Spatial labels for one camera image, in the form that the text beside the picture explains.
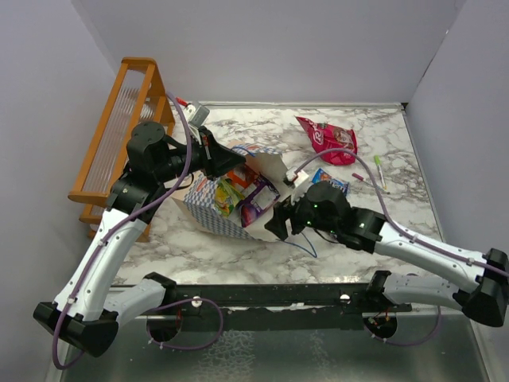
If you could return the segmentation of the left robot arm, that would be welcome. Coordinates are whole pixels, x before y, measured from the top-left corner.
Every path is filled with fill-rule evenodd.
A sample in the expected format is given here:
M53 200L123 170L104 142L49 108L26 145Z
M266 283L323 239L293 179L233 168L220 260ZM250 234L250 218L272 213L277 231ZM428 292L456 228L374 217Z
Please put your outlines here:
M200 127L181 144L156 122L138 124L126 144L128 161L113 184L91 245L63 290L41 302L34 319L53 335L93 357L112 345L121 325L145 312L167 314L177 303L176 283L156 273L109 298L111 284L127 253L153 219L160 204L188 174L222 177L246 159L219 144Z

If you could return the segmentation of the blue checkered paper bag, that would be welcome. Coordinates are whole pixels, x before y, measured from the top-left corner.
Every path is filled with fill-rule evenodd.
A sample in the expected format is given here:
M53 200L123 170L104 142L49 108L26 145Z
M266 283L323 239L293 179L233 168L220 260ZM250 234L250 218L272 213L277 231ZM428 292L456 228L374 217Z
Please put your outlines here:
M246 162L243 165L249 166L258 175L265 176L273 183L280 193L280 198L274 205L290 196L291 190L283 181L288 168L282 160L282 153L257 144L231 142L230 147L245 157ZM265 223L273 216L274 205L246 228L241 225L239 205L229 217L222 216L216 210L214 202L216 186L221 178L226 179L226 174L215 180L209 180L201 172L195 172L191 185L187 189L173 193L172 198L201 231L237 239L279 241L276 235L264 228Z

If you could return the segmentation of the red crisps bag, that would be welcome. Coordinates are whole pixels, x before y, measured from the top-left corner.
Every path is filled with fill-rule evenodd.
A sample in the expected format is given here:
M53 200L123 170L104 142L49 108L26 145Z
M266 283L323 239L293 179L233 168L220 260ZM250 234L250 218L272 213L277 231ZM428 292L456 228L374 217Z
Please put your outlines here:
M342 148L357 153L356 135L352 129L345 129L329 123L315 123L311 119L300 116L296 120L308 135L312 147L317 153L333 148ZM349 166L356 161L353 156L343 152L328 153L321 158L333 166Z

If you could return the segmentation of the yellow green snack packet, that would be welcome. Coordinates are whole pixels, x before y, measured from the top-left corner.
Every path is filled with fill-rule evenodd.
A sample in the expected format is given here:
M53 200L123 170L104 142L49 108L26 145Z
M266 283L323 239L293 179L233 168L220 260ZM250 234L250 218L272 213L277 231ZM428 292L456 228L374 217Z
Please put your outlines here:
M215 208L224 217L229 217L235 207L245 198L229 181L221 178L217 182Z

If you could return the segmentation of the blue m&m's packet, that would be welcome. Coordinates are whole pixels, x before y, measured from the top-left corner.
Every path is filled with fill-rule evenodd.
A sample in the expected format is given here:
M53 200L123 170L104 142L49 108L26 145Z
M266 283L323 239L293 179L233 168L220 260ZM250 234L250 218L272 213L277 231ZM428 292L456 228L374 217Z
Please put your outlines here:
M338 188L342 191L343 195L347 196L349 191L349 183L347 181L341 181L329 173L327 173L322 168L319 168L316 173L313 175L312 183L317 184L321 181L326 181L330 183L333 187Z

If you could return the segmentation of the large purple snack bag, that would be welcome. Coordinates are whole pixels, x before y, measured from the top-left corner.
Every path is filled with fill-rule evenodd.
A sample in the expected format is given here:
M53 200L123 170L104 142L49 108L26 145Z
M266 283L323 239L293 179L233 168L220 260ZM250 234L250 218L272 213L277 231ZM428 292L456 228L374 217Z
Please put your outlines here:
M244 198L239 202L240 221L243 228L253 224L280 198L273 183L263 175L258 175L243 191Z

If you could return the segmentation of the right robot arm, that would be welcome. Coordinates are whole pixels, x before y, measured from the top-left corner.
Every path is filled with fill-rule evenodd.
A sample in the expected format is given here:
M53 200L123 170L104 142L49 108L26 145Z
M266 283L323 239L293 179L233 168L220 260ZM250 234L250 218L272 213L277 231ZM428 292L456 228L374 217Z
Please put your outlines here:
M311 185L294 200L274 205L265 225L280 240L305 228L330 234L339 244L400 259L428 271L428 277L378 271L365 292L375 311L416 302L458 310L480 324L500 327L508 304L508 256L503 251L470 251L420 235L388 216L352 207L327 181Z

